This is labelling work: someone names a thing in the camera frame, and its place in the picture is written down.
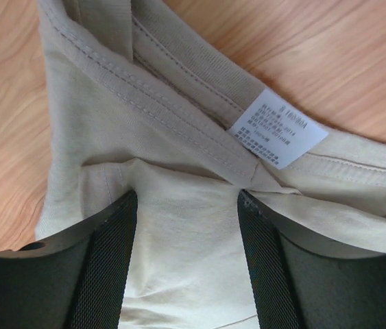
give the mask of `care label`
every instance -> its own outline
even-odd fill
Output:
[[[328,136],[268,87],[228,132],[277,169],[284,169]]]

